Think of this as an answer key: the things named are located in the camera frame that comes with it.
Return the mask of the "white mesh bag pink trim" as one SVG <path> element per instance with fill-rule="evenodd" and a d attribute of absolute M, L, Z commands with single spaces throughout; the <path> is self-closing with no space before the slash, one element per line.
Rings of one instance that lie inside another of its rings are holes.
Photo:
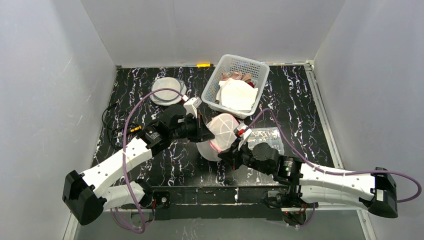
<path fill-rule="evenodd" d="M 218 154 L 227 150 L 236 139 L 234 130 L 239 126 L 236 118 L 229 113 L 215 116 L 206 124 L 214 134 L 214 139 L 196 143 L 200 155 L 211 162 L 220 162 Z"/>

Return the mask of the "white mesh bag blue trim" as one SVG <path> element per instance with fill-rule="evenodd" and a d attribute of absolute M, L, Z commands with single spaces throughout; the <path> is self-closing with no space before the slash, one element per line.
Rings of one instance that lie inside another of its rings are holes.
<path fill-rule="evenodd" d="M 177 104 L 182 100 L 182 97 L 177 93 L 177 91 L 185 95 L 187 92 L 187 87 L 182 80 L 173 77 L 162 77 L 153 82 L 151 85 L 151 92 L 161 89 L 173 89 L 172 90 L 161 90 L 150 95 L 150 99 L 160 106 L 170 106 Z"/>

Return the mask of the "white bra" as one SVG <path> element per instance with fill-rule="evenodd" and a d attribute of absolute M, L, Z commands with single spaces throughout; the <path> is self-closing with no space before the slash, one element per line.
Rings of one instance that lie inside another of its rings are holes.
<path fill-rule="evenodd" d="M 216 99 L 219 104 L 234 111 L 251 111 L 256 102 L 258 88 L 251 87 L 242 80 L 232 78 L 219 81 Z"/>

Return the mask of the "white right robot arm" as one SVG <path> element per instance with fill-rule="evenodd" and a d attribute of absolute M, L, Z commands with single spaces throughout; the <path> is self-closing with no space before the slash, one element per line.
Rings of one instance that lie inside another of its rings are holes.
<path fill-rule="evenodd" d="M 271 198 L 274 208 L 330 203 L 355 206 L 383 218 L 398 217 L 396 183 L 384 168 L 378 168 L 378 173 L 354 175 L 351 171 L 309 165 L 299 158 L 281 155 L 264 142 L 253 149 L 235 143 L 218 157 L 235 170 L 244 165 L 287 186 L 287 192 Z"/>

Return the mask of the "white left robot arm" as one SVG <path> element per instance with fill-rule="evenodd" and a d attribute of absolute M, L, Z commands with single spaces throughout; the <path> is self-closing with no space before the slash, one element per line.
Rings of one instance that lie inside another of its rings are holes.
<path fill-rule="evenodd" d="M 82 226 L 88 225 L 106 209 L 140 203 L 150 191 L 140 180 L 113 186 L 125 173 L 168 149 L 174 140 L 202 143 L 214 137 L 201 114 L 187 113 L 184 106 L 173 104 L 111 157 L 81 173 L 69 172 L 62 200 Z"/>

